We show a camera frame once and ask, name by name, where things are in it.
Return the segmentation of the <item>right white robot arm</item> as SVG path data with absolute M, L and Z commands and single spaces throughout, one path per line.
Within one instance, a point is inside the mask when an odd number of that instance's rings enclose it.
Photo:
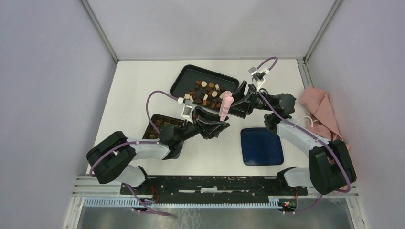
M 276 189 L 280 194 L 287 195 L 295 187 L 311 187 L 322 195 L 351 191 L 357 175 L 346 144 L 321 137 L 293 119 L 294 96 L 270 95 L 267 90 L 243 81 L 232 92 L 232 98 L 230 114 L 246 118 L 255 109 L 270 111 L 264 115 L 266 129 L 293 144 L 309 159 L 308 167 L 290 167 L 278 172 Z

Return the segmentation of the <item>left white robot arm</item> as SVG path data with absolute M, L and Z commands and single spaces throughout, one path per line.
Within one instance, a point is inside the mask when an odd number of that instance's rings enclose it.
M 115 131 L 86 154 L 91 166 L 89 175 L 97 178 L 100 184 L 119 181 L 138 194 L 145 194 L 150 188 L 150 178 L 141 166 L 132 166 L 133 160 L 174 159 L 180 154 L 184 141 L 201 135 L 212 139 L 230 126 L 220 117 L 196 107 L 191 119 L 181 126 L 163 126 L 157 139 L 129 139 L 122 131 Z

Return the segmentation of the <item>pink tongs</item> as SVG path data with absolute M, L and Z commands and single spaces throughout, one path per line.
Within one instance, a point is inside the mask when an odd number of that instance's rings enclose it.
M 220 107 L 220 111 L 219 111 L 219 117 L 220 117 L 220 121 L 224 122 L 230 107 L 232 105 L 232 103 L 234 102 L 234 98 L 233 98 L 233 94 L 230 91 L 225 91 L 222 93 L 223 95 L 223 99 L 222 99 L 222 103 L 221 103 L 221 107 Z

